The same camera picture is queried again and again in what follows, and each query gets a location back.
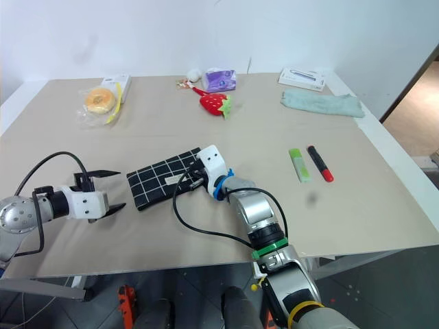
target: yellow ring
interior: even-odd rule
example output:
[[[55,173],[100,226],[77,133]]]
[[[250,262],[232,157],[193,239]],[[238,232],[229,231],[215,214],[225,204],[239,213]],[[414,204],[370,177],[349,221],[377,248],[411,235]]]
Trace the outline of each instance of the yellow ring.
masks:
[[[316,305],[316,306],[324,307],[324,305],[322,303],[319,303],[319,302],[317,302],[315,300],[307,300],[306,302],[301,302],[299,305],[297,305],[295,308],[293,308],[293,310],[289,314],[289,317],[288,317],[288,329],[292,328],[292,326],[293,326],[293,318],[296,316],[297,312],[300,311],[302,308],[307,307],[309,305]]]

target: small white box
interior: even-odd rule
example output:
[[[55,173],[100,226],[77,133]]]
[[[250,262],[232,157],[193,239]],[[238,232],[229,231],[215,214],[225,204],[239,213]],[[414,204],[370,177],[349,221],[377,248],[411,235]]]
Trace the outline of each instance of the small white box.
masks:
[[[128,74],[120,74],[111,77],[105,77],[101,82],[101,86],[114,86],[116,82],[119,82],[121,85],[121,89],[122,89],[121,103],[123,104],[125,103],[126,95],[128,94],[128,89],[130,89],[131,77]]]
[[[316,72],[299,71],[290,67],[285,67],[282,70],[278,82],[279,84],[287,84],[289,86],[317,91],[322,91],[324,88],[323,75]]]

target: green highlighter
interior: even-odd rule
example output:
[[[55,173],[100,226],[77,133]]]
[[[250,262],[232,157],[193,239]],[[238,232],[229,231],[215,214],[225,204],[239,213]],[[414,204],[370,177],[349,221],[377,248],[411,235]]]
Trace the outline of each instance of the green highlighter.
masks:
[[[293,161],[294,168],[296,170],[299,180],[303,182],[310,182],[311,176],[309,175],[308,169],[303,161],[302,154],[299,149],[290,149],[289,157]]]

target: red strawberry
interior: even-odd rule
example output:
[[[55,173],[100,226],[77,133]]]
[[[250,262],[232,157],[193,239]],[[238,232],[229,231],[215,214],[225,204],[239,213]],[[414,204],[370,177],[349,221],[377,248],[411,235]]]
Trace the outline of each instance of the red strawberry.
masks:
[[[213,115],[224,115],[227,119],[230,116],[230,97],[225,94],[208,94],[205,91],[198,89],[197,87],[191,87],[193,91],[201,95],[200,103],[207,110],[207,112]]]
[[[222,115],[223,111],[220,108],[223,106],[224,99],[227,99],[227,96],[224,94],[208,94],[200,98],[200,103],[209,113]]]

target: plastic bag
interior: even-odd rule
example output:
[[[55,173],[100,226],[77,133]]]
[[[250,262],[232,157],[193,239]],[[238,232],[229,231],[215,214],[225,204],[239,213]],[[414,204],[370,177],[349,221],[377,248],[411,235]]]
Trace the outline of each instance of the plastic bag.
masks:
[[[119,116],[122,89],[119,82],[112,86],[96,86],[81,90],[82,107],[78,109],[78,121],[85,127],[108,125]]]
[[[202,83],[208,93],[234,90],[236,89],[235,70],[209,69],[203,74]]]

